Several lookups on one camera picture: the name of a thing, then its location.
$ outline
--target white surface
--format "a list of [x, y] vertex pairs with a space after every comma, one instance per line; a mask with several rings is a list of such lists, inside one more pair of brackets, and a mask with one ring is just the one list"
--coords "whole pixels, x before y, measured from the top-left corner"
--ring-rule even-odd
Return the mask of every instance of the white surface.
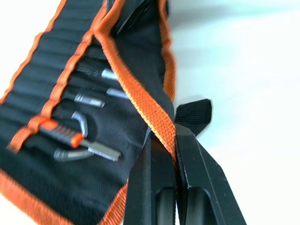
[[[0, 92], [58, 3], [1, 3]], [[175, 105], [213, 100], [199, 140], [222, 166], [247, 224], [299, 224], [299, 0], [171, 0], [170, 25]], [[2, 196], [0, 211], [7, 224], [34, 224]]]

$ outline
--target tool roll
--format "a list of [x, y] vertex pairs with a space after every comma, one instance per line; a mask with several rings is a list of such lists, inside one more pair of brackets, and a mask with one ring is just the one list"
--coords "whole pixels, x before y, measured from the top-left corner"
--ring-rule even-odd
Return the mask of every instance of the tool roll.
[[[118, 225], [148, 128], [175, 162], [166, 8], [62, 0], [13, 75], [0, 101], [0, 191], [38, 224]], [[178, 109], [195, 134], [210, 116], [208, 100]]]

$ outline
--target orange and black handle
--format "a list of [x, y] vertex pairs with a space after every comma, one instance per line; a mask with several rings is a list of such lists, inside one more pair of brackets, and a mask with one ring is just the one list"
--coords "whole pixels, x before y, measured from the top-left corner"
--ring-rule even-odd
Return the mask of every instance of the orange and black handle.
[[47, 120], [41, 124], [39, 131], [42, 134], [45, 134], [75, 149], [78, 148], [81, 142], [84, 140], [82, 133], [62, 126], [59, 124], [59, 122], [54, 120]]

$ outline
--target black nylon fabric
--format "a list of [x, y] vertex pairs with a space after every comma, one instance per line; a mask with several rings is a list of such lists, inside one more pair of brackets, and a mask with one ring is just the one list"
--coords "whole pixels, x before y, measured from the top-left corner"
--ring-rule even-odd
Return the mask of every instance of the black nylon fabric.
[[212, 106], [209, 99], [180, 105], [176, 111], [175, 123], [189, 128], [195, 135], [209, 125]]
[[[119, 189], [126, 184], [148, 129], [128, 99], [84, 87], [103, 85], [121, 90], [117, 81], [101, 77], [103, 69], [110, 69], [110, 65], [95, 38], [72, 72], [73, 85], [66, 87], [58, 107], [68, 109], [70, 114], [84, 113], [89, 125], [87, 139], [120, 151], [119, 161], [93, 156], [74, 162], [56, 162], [52, 157], [56, 148], [68, 149], [68, 146], [40, 133], [31, 136], [17, 154], [8, 151], [6, 146], [32, 116], [41, 112], [101, 6], [99, 0], [67, 1], [53, 30], [42, 36], [31, 62], [16, 79], [5, 103], [0, 105], [0, 168], [76, 225], [94, 225], [101, 220]], [[144, 7], [139, 9], [143, 13], [138, 20], [127, 24], [118, 34], [112, 33], [124, 62], [174, 120], [173, 105], [163, 92], [165, 66], [161, 57], [158, 3], [151, 0]], [[105, 101], [105, 106], [95, 108], [74, 103], [64, 97], [69, 92], [99, 98]], [[61, 118], [57, 112], [54, 109], [54, 119], [79, 130], [77, 122]]]

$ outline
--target orange webbing strap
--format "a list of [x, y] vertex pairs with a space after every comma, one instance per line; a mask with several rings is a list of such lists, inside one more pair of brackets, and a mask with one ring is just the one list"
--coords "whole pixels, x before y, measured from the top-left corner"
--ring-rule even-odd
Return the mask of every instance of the orange webbing strap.
[[65, 69], [60, 74], [57, 83], [51, 92], [50, 99], [44, 105], [41, 114], [33, 117], [29, 121], [27, 126], [22, 127], [15, 134], [10, 144], [8, 145], [9, 149], [13, 150], [14, 152], [18, 152], [21, 149], [23, 143], [26, 141], [26, 139], [30, 135], [36, 134], [38, 132], [38, 128], [41, 125], [41, 123], [51, 118], [53, 108], [60, 102], [61, 95], [68, 84], [68, 79], [72, 71], [74, 70], [76, 63], [84, 55], [85, 50], [91, 44], [94, 35], [94, 30], [97, 28], [97, 25], [99, 24], [101, 19], [105, 16], [105, 14], [106, 14], [106, 1], [103, 3], [103, 6], [97, 13], [96, 17], [94, 18], [90, 26], [90, 29], [84, 34], [82, 38], [82, 42], [77, 47], [74, 55], [72, 55], [72, 57], [66, 63]]
[[72, 225], [0, 169], [0, 192], [40, 225]]
[[66, 4], [67, 0], [61, 0], [60, 4], [57, 7], [57, 10], [55, 12], [54, 17], [50, 20], [47, 28], [45, 29], [44, 32], [39, 33], [35, 38], [34, 38], [34, 42], [33, 45], [27, 55], [27, 58], [25, 59], [25, 61], [19, 66], [18, 70], [15, 72], [15, 74], [12, 76], [9, 86], [6, 89], [6, 91], [4, 92], [4, 95], [2, 96], [2, 98], [0, 99], [0, 105], [4, 103], [6, 97], [8, 96], [8, 94], [12, 91], [12, 89], [14, 88], [14, 83], [15, 80], [17, 79], [18, 75], [20, 75], [20, 73], [22, 72], [22, 70], [24, 69], [24, 67], [31, 61], [32, 55], [34, 53], [34, 51], [36, 50], [36, 48], [38, 47], [38, 43], [42, 37], [42, 35], [44, 33], [48, 33], [52, 30], [53, 25], [54, 25], [54, 21], [57, 19], [57, 17], [60, 15], [60, 12], [62, 11], [62, 9], [64, 8], [65, 4]]
[[160, 33], [162, 40], [162, 56], [165, 60], [165, 80], [164, 80], [164, 90], [168, 97], [174, 101], [175, 98], [175, 80], [176, 80], [176, 65], [175, 59], [170, 51], [172, 41], [170, 38], [169, 24], [167, 22], [167, 12], [165, 9], [166, 0], [158, 1], [158, 9], [160, 15]]
[[[168, 150], [175, 162], [175, 126], [169, 115], [163, 108], [152, 98], [152, 96], [145, 90], [145, 88], [136, 80], [131, 74], [121, 57], [118, 55], [118, 50], [114, 39], [110, 36], [110, 31], [117, 22], [124, 0], [116, 0], [112, 9], [107, 13], [99, 24], [99, 28], [95, 32], [95, 36], [101, 43], [103, 51], [107, 57], [109, 64], [114, 73], [118, 76], [123, 90], [128, 95], [130, 101], [140, 113], [142, 118], [146, 121], [148, 126], [152, 129], [155, 135], [159, 138], [161, 143]], [[165, 89], [170, 98], [174, 98], [174, 84], [175, 84], [175, 63], [170, 53], [170, 39], [169, 31], [166, 23], [165, 15], [166, 0], [159, 1], [159, 11], [161, 20], [163, 50], [162, 54], [166, 62], [166, 78]], [[125, 204], [120, 204], [126, 199], [127, 192], [123, 189], [115, 197], [105, 217], [101, 220], [99, 225], [119, 225], [121, 219], [124, 217]]]

